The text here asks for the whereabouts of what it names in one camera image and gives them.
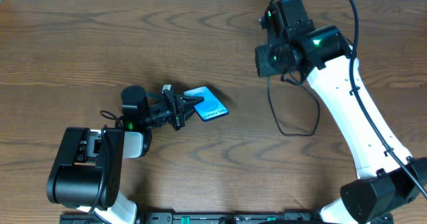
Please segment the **blue smartphone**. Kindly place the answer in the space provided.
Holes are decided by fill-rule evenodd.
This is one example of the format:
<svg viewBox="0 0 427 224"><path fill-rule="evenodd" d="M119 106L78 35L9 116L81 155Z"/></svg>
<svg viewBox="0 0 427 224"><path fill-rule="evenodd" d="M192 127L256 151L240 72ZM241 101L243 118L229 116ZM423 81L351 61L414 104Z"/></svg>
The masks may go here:
<svg viewBox="0 0 427 224"><path fill-rule="evenodd" d="M229 113L224 104L206 86L190 89L183 94L189 97L203 97L203 101L195 105L194 109L204 122L212 121Z"/></svg>

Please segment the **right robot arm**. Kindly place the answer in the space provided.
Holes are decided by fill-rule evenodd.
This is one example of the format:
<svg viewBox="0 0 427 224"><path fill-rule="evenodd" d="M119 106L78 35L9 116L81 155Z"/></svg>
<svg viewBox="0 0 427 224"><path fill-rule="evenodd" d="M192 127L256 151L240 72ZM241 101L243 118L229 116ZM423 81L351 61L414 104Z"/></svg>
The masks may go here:
<svg viewBox="0 0 427 224"><path fill-rule="evenodd" d="M332 114L354 160L356 180L318 211L320 221L375 223L413 202L426 185L426 159L413 157L386 124L340 30L315 28L302 0L269 4L260 25L268 42L255 50L258 75L279 75L297 86L308 83L316 102Z"/></svg>

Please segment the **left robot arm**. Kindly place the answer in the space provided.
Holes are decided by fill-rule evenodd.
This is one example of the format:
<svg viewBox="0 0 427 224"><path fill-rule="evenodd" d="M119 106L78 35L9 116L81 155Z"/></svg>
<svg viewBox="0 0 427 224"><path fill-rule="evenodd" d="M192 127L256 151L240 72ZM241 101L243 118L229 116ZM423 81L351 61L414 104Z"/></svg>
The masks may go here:
<svg viewBox="0 0 427 224"><path fill-rule="evenodd" d="M84 211L102 223L144 220L137 204L119 190L123 160L146 155L153 128L169 123L180 130L204 100L177 94L171 85L163 86L156 105L149 106L149 97L143 87L126 87L121 92L121 117L100 112L113 127L66 128L47 180L51 203Z"/></svg>

